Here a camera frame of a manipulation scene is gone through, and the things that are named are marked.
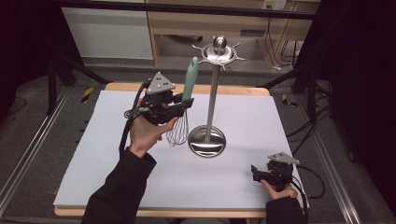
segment human hand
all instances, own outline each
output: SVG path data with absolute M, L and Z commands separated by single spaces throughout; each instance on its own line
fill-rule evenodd
M 260 181 L 262 185 L 267 189 L 268 193 L 270 194 L 272 200 L 280 199 L 280 198 L 286 198 L 286 197 L 291 197 L 291 198 L 297 198 L 298 192 L 295 190 L 291 184 L 288 184 L 285 186 L 285 189 L 277 192 L 274 190 L 274 187 L 268 184 L 267 181 L 261 180 Z
M 135 118 L 130 130 L 131 145 L 129 150 L 136 156 L 143 158 L 158 140 L 162 140 L 163 133 L 173 130 L 177 119 L 172 118 L 165 125 L 156 126 L 148 122 L 143 116 Z

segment white board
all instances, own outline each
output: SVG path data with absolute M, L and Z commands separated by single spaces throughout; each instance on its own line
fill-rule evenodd
M 85 206 L 119 159 L 125 125 L 136 92 L 102 91 L 91 121 L 78 145 L 54 205 Z M 188 111 L 190 130 L 205 125 L 209 95 L 194 94 Z M 291 155 L 274 99 L 270 96 L 218 95 L 213 125 L 227 139 L 217 157 L 203 159 L 187 144 L 169 147 L 163 140 L 149 153 L 157 161 L 148 179 L 141 208 L 263 209 L 270 197 L 252 180 L 250 164 L 266 171 L 268 156 Z M 300 177 L 294 169 L 294 176 Z

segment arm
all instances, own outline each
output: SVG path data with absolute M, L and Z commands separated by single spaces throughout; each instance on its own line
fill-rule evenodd
M 89 199 L 82 223 L 134 223 L 155 164 L 149 154 L 140 159 L 125 150 L 106 183 Z
M 267 224 L 307 223 L 301 206 L 297 201 L 298 193 L 291 185 L 287 185 L 283 191 L 276 192 L 265 180 L 261 182 L 273 199 L 266 204 Z
M 134 120 L 129 150 L 124 151 L 106 183 L 89 199 L 82 223 L 134 223 L 147 179 L 156 164 L 147 151 L 162 139 L 163 133 L 173 129 L 176 121 L 155 126 L 143 117 Z

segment yellow tape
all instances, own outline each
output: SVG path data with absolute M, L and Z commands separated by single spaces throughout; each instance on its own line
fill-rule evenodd
M 295 103 L 290 103 L 290 102 L 288 101 L 288 97 L 286 96 L 286 94 L 282 94 L 282 103 L 283 103 L 284 105 L 290 105 L 290 106 L 293 106 L 293 107 L 297 107 L 297 104 L 295 104 Z
M 88 99 L 91 96 L 92 91 L 93 91 L 93 87 L 89 87 L 89 88 L 87 88 L 87 90 L 85 90 L 84 96 L 81 99 L 82 103 L 87 103 Z

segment table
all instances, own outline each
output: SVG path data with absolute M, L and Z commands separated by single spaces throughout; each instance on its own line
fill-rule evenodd
M 106 86 L 106 91 L 137 91 L 140 84 L 134 83 L 110 83 Z M 182 92 L 182 85 L 177 85 L 174 92 Z M 194 93 L 210 92 L 209 86 L 195 86 Z M 219 86 L 218 94 L 231 95 L 259 95 L 269 96 L 268 90 L 257 88 L 246 88 L 236 86 Z M 83 206 L 55 206 L 55 214 L 58 216 L 83 216 L 85 208 Z M 258 211 L 257 209 L 242 209 L 235 210 L 213 210 L 213 209 L 139 209 L 137 211 L 139 217 L 265 217 L 265 211 Z

